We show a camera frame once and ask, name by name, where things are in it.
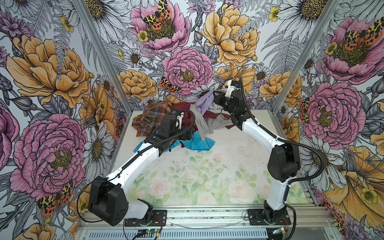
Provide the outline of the lavender cloth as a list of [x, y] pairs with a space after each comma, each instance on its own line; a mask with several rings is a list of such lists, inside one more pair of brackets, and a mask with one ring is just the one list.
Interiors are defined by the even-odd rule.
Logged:
[[200, 97], [196, 102], [195, 102], [195, 107], [197, 108], [198, 112], [201, 115], [204, 115], [205, 112], [210, 108], [212, 103], [214, 102], [215, 96], [214, 96], [214, 91], [209, 91], [206, 93], [204, 96]]

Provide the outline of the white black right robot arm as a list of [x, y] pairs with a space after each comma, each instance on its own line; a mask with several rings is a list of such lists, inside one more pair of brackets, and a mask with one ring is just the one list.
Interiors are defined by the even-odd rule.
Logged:
[[242, 83], [229, 81], [225, 92], [214, 91], [214, 103], [230, 114], [234, 126], [267, 149], [270, 154], [267, 168], [273, 180], [264, 202], [264, 220], [271, 224], [284, 217], [292, 180], [301, 167], [298, 146], [281, 139], [256, 120], [247, 105]]

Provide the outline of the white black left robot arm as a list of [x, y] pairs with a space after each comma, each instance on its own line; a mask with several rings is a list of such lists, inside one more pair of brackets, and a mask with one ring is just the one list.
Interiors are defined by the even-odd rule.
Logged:
[[105, 178], [91, 183], [88, 210], [111, 226], [121, 221], [148, 225], [154, 218], [153, 206], [141, 199], [129, 202], [126, 192], [137, 177], [178, 140], [191, 140], [193, 124], [183, 124], [187, 111], [165, 115], [158, 128], [143, 141], [141, 147], [121, 167]]

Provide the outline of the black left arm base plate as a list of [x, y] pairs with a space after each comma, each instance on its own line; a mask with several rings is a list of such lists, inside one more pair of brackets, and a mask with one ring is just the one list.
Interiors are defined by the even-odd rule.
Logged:
[[167, 210], [152, 210], [143, 219], [125, 219], [125, 227], [165, 227], [167, 222]]

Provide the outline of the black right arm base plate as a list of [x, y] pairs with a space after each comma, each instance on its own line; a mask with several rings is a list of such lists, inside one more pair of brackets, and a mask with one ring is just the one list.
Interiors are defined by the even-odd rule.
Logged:
[[290, 225], [291, 220], [286, 208], [278, 211], [268, 209], [248, 209], [245, 219], [251, 226]]

